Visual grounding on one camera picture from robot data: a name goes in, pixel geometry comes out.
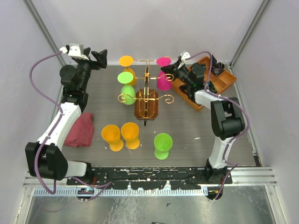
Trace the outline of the pink wine glass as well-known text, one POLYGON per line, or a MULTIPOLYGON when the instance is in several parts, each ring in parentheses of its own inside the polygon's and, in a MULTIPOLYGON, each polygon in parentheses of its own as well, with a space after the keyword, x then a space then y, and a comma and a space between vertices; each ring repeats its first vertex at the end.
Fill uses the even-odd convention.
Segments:
MULTIPOLYGON (((165 67, 171 64, 171 58, 161 57, 156 61, 157 65, 160 67, 165 67)), ((167 75, 161 71, 157 77, 157 88, 161 91, 168 91, 171 89, 171 81, 167 79, 167 75)))

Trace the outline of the orange wine glass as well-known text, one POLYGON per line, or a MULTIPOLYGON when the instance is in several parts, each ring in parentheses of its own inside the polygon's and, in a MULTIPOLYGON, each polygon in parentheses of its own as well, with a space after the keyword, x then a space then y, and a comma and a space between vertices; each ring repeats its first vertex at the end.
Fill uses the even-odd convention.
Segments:
POLYGON ((130 150, 137 149, 140 145, 139 126, 136 123, 128 122, 121 127, 121 135, 130 150))
POLYGON ((122 56, 119 59, 119 64, 120 66, 124 67, 125 69, 123 70, 123 72, 130 72, 133 75, 133 80, 129 83, 129 85, 131 86, 135 86, 136 85, 136 76, 135 76, 135 72, 130 68, 130 65, 132 65, 134 62, 133 57, 125 55, 122 56))
POLYGON ((109 148, 118 152, 123 148, 123 141, 121 140, 121 132, 116 125, 107 125, 101 131, 103 140, 109 145, 109 148))

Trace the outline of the green wine glass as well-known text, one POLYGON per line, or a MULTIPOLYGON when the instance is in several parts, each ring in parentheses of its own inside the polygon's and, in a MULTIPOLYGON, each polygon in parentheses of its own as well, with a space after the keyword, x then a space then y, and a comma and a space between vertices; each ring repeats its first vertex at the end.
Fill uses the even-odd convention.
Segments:
POLYGON ((159 160, 165 160, 169 156, 169 151, 173 145, 171 136, 167 133, 160 133, 154 138, 154 155, 159 160))
POLYGON ((130 72, 121 72, 117 80, 123 84, 118 100, 125 105, 132 105, 136 101, 135 89, 129 84, 133 81, 134 76, 130 72))

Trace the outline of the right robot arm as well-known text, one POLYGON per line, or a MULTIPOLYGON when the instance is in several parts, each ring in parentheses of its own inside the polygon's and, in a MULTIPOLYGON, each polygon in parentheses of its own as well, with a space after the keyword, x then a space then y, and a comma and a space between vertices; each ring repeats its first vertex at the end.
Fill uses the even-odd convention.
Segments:
POLYGON ((161 71, 174 80, 179 79, 184 84, 179 91, 188 99, 202 105, 211 112, 211 126, 215 135, 211 155, 205 165, 205 179, 211 184, 218 181, 224 183, 227 179, 227 153, 231 149, 236 136, 245 128, 245 121, 237 98, 222 98, 209 91, 209 83, 204 82, 206 66, 194 63, 190 68, 179 67, 180 62, 164 66, 161 71))

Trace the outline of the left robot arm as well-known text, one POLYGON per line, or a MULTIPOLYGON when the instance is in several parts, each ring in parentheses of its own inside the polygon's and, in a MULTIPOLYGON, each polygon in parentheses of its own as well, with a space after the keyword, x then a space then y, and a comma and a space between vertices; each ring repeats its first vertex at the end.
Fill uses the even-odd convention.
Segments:
POLYGON ((88 185, 94 176, 91 164, 66 160, 62 147, 71 127, 87 105, 86 88, 92 70, 107 67, 107 49, 97 52, 69 44, 62 47, 60 53, 68 54, 77 66, 65 65, 60 69, 63 97, 57 105, 58 113, 45 133, 36 142, 26 145, 28 170, 31 176, 56 181, 76 177, 83 185, 88 185))

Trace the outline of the green wine glass front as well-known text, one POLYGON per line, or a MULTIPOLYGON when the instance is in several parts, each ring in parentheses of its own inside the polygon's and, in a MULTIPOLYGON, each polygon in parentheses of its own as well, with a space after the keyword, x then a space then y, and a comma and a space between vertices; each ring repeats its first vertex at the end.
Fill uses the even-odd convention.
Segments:
POLYGON ((154 138, 154 155, 159 160, 165 160, 169 156, 169 151, 173 145, 171 136, 167 133, 160 133, 154 138))

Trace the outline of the blue floral folded tie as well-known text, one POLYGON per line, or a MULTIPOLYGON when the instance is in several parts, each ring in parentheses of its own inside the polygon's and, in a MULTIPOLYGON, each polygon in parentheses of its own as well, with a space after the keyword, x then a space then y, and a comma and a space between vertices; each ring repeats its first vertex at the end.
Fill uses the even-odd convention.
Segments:
POLYGON ((215 85, 213 84, 212 81, 209 81, 209 82, 208 82, 208 84, 207 84, 207 89, 208 89, 210 92, 212 92, 212 93, 215 93, 215 94, 218 93, 218 91, 217 91, 217 89, 216 89, 216 87, 215 87, 215 85))

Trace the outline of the black patterned folded tie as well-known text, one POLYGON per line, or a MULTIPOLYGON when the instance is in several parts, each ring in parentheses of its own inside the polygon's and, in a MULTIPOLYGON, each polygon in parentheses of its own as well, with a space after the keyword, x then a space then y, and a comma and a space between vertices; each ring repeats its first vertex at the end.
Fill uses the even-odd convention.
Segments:
POLYGON ((224 71, 224 64, 218 62, 217 59, 212 55, 212 68, 211 72, 217 77, 224 71))

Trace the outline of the wooden compartment tray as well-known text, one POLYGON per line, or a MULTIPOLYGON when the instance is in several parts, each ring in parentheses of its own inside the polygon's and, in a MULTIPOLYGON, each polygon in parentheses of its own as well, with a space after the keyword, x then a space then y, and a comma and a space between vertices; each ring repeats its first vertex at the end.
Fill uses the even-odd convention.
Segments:
MULTIPOLYGON (((209 56, 203 57, 198 61, 199 64, 204 64, 206 66, 206 70, 204 72, 204 82, 207 80, 208 72, 209 72, 209 64, 210 59, 209 56)), ((237 78, 230 74, 226 69, 223 70, 223 72, 216 76, 215 74, 211 73, 209 81, 211 81, 214 84, 214 87, 217 90, 217 94, 222 94, 225 90, 227 90, 230 86, 232 86, 237 78)), ((192 102, 184 93, 182 93, 179 89, 180 86, 184 85, 185 83, 180 81, 179 79, 176 79, 175 81, 172 81, 172 89, 189 105, 191 106, 195 111, 200 111, 204 108, 202 105, 197 105, 196 103, 192 102)))

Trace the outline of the red cloth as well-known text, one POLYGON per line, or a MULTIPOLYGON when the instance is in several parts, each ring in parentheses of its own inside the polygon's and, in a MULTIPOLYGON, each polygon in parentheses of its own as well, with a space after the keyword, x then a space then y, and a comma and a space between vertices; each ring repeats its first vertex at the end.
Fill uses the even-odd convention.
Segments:
POLYGON ((64 146, 70 147, 90 147, 93 141, 94 124, 93 114, 85 112, 72 125, 64 146))

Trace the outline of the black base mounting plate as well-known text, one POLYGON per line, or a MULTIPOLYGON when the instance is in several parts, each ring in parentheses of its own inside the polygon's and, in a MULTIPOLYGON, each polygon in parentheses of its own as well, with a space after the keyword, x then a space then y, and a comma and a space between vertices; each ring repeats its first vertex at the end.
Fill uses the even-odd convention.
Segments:
POLYGON ((225 177, 208 178, 202 167, 97 167, 92 171, 90 184, 111 182, 108 188, 117 190, 163 189, 167 184, 171 190, 200 189, 203 184, 221 185, 225 177))

